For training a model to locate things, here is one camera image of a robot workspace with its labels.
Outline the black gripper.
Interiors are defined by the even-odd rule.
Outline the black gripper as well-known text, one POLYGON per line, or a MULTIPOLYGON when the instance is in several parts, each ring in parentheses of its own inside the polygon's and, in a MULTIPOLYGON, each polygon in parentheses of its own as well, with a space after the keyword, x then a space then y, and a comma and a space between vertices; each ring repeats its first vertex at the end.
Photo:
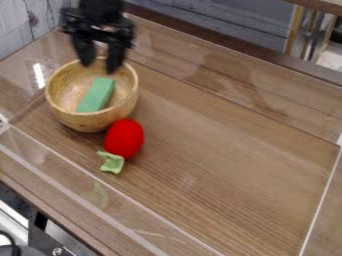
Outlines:
POLYGON ((107 48, 107 73, 112 74, 122 66, 126 59, 126 48, 134 46, 135 24, 123 15, 114 22, 99 22, 87 18, 79 8, 63 8, 66 19, 63 32, 72 36, 72 44, 78 58, 84 67, 88 67, 96 58, 94 41, 108 44, 107 48))

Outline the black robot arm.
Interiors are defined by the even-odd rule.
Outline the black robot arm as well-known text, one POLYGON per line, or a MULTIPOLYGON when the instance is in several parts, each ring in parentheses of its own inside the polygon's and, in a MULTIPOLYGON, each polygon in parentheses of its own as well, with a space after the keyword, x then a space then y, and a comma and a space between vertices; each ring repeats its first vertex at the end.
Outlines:
POLYGON ((108 74, 123 65, 135 37, 135 24, 124 16, 124 5, 124 0, 80 0, 78 7, 62 9, 63 32, 71 37, 82 65, 88 67, 95 62, 95 42, 104 43, 108 74))

